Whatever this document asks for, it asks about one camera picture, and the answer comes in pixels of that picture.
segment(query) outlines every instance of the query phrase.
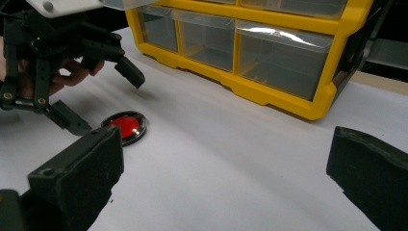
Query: button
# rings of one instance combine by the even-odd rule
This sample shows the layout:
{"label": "button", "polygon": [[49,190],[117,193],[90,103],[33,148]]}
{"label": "button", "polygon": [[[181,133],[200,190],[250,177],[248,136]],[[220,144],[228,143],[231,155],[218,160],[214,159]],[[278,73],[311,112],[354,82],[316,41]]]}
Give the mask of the button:
{"label": "button", "polygon": [[126,111],[111,115],[102,121],[101,126],[120,126],[122,146],[127,146],[144,136],[146,117],[138,112]]}

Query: white surface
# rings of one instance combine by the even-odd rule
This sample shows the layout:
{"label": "white surface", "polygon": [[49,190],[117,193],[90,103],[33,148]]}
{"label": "white surface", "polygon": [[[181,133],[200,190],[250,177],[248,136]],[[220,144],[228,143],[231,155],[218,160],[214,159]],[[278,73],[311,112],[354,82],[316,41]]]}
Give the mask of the white surface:
{"label": "white surface", "polygon": [[[51,18],[103,7],[99,0],[27,0],[27,2],[43,16]],[[44,4],[52,4],[52,11],[46,10]]]}
{"label": "white surface", "polygon": [[[336,126],[408,152],[408,97],[350,82],[328,115],[308,122],[123,48],[145,74],[134,89],[107,63],[52,96],[96,128],[127,110],[148,119],[124,148],[125,171],[90,230],[313,230],[377,228],[325,173]],[[27,174],[78,140],[44,115],[0,111],[0,189],[28,190]]]}

